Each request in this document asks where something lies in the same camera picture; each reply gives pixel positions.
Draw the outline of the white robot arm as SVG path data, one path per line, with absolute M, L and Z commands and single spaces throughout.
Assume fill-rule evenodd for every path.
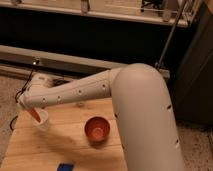
M 173 106 L 160 72 L 135 63 L 52 86 L 36 74 L 18 104 L 37 118 L 41 107 L 111 98 L 128 171 L 185 171 Z

